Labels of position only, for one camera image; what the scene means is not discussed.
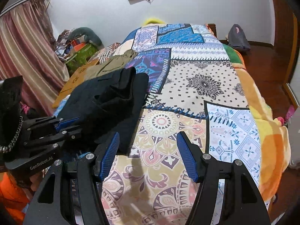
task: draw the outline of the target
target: bedspread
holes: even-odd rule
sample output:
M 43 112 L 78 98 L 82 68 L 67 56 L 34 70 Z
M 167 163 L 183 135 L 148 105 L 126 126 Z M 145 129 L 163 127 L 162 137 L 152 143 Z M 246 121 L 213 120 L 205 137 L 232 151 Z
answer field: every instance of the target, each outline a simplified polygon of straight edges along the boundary
M 287 166 L 287 130 L 272 120 L 244 64 L 233 64 L 202 25 L 142 27 L 114 55 L 128 49 L 139 54 L 126 67 L 149 75 L 149 93 L 129 156 L 115 157 L 103 183 L 110 223 L 185 224 L 199 185 L 185 171 L 179 131 L 217 160 L 242 160 L 270 199 Z M 223 192 L 220 180 L 212 224 L 219 221 Z

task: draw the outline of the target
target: folded black garment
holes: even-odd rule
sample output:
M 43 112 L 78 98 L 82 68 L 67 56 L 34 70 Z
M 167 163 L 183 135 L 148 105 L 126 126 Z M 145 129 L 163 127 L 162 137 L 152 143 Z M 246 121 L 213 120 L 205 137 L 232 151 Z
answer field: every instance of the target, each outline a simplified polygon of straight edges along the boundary
M 83 82 L 70 95 L 57 118 L 75 119 L 82 141 L 100 144 L 110 131 L 119 132 L 119 151 L 127 154 L 148 88 L 148 75 L 134 67 Z

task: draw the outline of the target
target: green blanket section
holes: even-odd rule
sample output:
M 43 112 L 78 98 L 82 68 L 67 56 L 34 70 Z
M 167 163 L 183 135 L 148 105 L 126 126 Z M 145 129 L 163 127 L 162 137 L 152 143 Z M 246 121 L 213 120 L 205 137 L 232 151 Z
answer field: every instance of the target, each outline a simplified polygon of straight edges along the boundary
M 224 49 L 225 51 L 227 52 L 229 58 L 230 58 L 230 61 L 232 63 L 240 63 L 240 64 L 243 64 L 240 57 L 238 56 L 238 54 L 235 52 L 234 49 L 232 49 L 230 46 L 226 45 L 226 44 L 223 44 L 224 46 Z

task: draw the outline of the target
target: curtain rod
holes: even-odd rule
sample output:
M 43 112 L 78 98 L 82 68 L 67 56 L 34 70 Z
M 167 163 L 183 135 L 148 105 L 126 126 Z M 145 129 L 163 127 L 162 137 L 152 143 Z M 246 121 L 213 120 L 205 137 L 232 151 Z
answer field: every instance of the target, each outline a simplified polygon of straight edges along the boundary
M 16 7 L 16 6 L 18 6 L 18 5 L 20 5 L 21 3 L 26 2 L 26 1 L 28 1 L 28 0 L 19 0 L 19 1 L 15 2 L 14 4 L 11 4 L 8 8 L 4 9 L 4 10 L 0 13 L 0 17 L 1 17 L 2 15 L 4 15 L 5 13 L 7 13 L 9 10 L 13 9 L 14 7 Z

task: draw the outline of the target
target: curtain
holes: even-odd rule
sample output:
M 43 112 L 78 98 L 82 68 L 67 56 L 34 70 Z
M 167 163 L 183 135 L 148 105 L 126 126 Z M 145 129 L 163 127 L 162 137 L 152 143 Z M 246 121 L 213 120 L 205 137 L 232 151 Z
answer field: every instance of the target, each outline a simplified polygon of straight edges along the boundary
M 29 0 L 0 17 L 0 80 L 23 76 L 22 103 L 42 116 L 69 79 L 54 51 L 52 26 L 43 0 Z

